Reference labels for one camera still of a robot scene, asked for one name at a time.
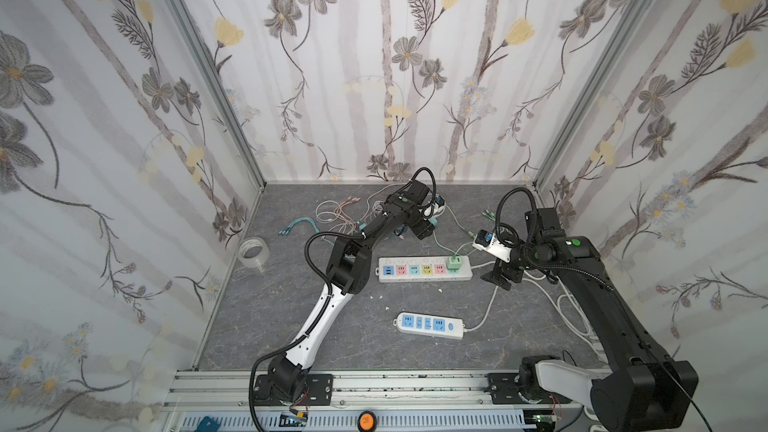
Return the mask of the white power strip blue outlets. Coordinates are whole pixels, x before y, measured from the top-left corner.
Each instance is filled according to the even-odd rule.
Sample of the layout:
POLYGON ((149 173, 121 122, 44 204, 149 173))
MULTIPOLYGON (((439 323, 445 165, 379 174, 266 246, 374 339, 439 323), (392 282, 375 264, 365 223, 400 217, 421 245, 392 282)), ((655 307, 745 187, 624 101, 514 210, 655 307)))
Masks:
POLYGON ((399 332, 442 339, 461 340, 465 333, 462 319, 401 312, 394 320, 399 332))

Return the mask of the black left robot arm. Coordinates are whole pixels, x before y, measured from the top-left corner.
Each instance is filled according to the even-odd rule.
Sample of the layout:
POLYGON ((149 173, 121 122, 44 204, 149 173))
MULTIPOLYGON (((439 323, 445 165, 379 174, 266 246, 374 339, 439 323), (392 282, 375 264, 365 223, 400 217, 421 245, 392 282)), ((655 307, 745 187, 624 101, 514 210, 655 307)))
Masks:
POLYGON ((437 184, 411 178, 384 201, 382 210, 355 234, 322 231, 305 243, 303 254, 324 283, 318 302, 288 345, 257 358, 248 381, 248 409, 257 431, 257 394, 288 405, 302 399, 320 346, 345 305, 367 285, 374 248, 405 226, 420 240, 434 232, 430 221, 437 205, 437 184))

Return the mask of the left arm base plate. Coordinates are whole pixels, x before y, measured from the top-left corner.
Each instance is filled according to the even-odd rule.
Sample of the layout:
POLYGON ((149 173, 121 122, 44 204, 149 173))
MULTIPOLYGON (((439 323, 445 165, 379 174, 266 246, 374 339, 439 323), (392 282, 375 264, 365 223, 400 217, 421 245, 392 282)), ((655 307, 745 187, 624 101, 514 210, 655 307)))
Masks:
POLYGON ((249 395, 255 407, 298 405, 329 406, 334 385, 332 374, 310 373, 291 385, 276 384, 267 374, 257 375, 249 395))

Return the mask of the white six-outlet colourful power strip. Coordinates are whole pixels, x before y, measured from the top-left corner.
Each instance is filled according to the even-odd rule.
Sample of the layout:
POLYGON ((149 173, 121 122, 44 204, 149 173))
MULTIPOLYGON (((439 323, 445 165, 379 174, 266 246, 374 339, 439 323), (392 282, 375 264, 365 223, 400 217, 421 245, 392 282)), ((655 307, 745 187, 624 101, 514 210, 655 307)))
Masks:
POLYGON ((381 257, 376 276, 381 283, 469 281, 473 272, 469 258, 464 255, 464 265, 458 273, 446 269, 450 256, 381 257))

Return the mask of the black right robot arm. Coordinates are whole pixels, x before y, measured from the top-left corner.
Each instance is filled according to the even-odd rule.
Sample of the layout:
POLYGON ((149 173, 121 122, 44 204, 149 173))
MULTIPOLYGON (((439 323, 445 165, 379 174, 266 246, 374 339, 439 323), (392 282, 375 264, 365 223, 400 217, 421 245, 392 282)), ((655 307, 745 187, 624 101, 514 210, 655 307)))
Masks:
POLYGON ((483 280, 508 290, 538 270, 563 285, 596 334, 608 367, 597 372, 554 356, 526 357, 516 380, 519 395, 567 398, 594 412, 609 431, 680 427, 699 383, 693 366, 674 360, 641 324, 589 239, 567 235, 551 208, 533 209, 525 221, 526 239, 501 222, 476 234, 474 247, 495 258, 483 280))

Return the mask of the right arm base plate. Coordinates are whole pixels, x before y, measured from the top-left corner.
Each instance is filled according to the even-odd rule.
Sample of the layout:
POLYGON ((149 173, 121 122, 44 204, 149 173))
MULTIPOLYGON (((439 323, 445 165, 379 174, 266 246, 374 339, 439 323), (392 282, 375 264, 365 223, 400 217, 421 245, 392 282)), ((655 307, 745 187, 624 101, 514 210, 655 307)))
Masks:
POLYGON ((489 373, 486 375, 486 379, 487 386, 484 391, 490 395, 494 405, 551 406, 571 403, 570 399, 544 391, 534 382, 521 384, 516 372, 489 373))

